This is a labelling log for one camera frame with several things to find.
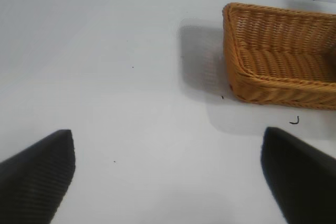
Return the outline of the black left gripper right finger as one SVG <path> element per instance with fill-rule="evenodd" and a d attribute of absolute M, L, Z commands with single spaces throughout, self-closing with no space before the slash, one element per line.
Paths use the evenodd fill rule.
<path fill-rule="evenodd" d="M 335 223 L 335 158 L 268 127 L 260 162 L 287 223 Z"/>

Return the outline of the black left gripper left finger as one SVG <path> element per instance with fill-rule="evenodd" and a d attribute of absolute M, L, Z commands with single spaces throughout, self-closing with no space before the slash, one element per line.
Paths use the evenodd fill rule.
<path fill-rule="evenodd" d="M 1 162 L 1 223 L 51 223 L 76 169 L 71 130 Z"/>

